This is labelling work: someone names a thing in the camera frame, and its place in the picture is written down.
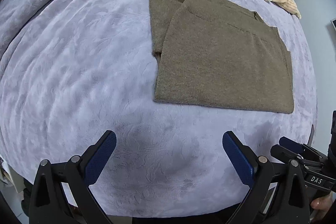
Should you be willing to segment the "right human hand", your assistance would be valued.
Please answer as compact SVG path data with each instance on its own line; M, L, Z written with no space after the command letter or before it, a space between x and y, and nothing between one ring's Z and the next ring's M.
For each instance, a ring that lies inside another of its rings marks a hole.
M310 204L315 211L311 223L335 223L335 193L319 197Z

